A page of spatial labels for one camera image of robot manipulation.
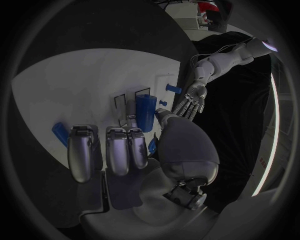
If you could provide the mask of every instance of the white table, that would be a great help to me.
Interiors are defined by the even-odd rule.
[[[126,92],[139,85],[150,87],[156,107],[171,110],[180,62],[159,55],[125,49],[86,49],[56,55],[27,68],[12,81],[12,92],[26,125],[40,144],[67,168],[67,149],[52,132],[62,122],[67,129],[75,124],[99,128],[105,165],[105,131],[116,126],[110,109],[113,92]],[[168,104],[163,107],[159,101]],[[154,120],[145,133],[146,144],[161,128]]]

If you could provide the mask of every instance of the blue object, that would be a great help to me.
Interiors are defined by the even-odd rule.
[[[148,145],[148,150],[151,154],[154,154],[154,152],[156,151],[156,145],[155,145],[155,141],[154,138],[151,140],[151,142]]]
[[[136,96],[136,123],[144,133],[151,132],[154,122],[154,114],[157,98],[149,94]]]
[[[165,106],[167,106],[168,103],[167,103],[166,101],[160,100],[160,101],[159,101],[159,104],[161,104],[161,105],[163,105],[163,106],[165,107]]]
[[[52,132],[57,136],[57,138],[61,141],[63,145],[68,147],[68,137],[69,133],[65,126],[61,123],[58,122],[52,127]]]
[[[166,85],[165,90],[174,92],[176,94],[181,94],[182,92],[182,89],[180,87],[172,86],[170,84]]]

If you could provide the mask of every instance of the wire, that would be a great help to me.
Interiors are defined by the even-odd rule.
[[[210,55],[213,55],[213,54],[217,54],[217,53],[219,53],[219,52],[221,52],[221,51],[223,51],[223,50],[225,50],[225,49],[227,49],[227,48],[229,48],[229,47],[237,46],[238,44],[242,44],[242,43],[247,42],[248,40],[251,40],[251,39],[254,39],[254,38],[255,38],[255,37],[252,36],[252,37],[250,37],[250,38],[248,38],[248,39],[246,39],[246,40],[244,40],[244,41],[241,41],[241,42],[238,42],[238,43],[234,43],[234,44],[230,44],[230,45],[222,46],[218,51],[216,51],[216,52],[214,52],[214,53],[208,53],[208,54],[196,54],[196,55],[194,55],[194,56],[192,56],[192,57],[190,58],[190,61],[189,61],[189,63],[190,63],[190,68],[191,68],[191,69],[194,68],[194,64],[192,64],[192,62],[193,62],[194,58],[196,58],[196,57],[199,57],[199,56],[210,56]]]

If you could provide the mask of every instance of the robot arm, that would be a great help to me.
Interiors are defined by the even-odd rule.
[[[226,74],[236,65],[246,65],[254,58],[258,58],[271,53],[263,42],[257,38],[250,42],[240,43],[228,53],[214,53],[195,64],[195,80],[187,89],[184,100],[180,102],[174,114],[178,114],[189,120],[193,120],[196,113],[202,113],[204,109],[204,99],[207,95],[206,85],[218,77]]]

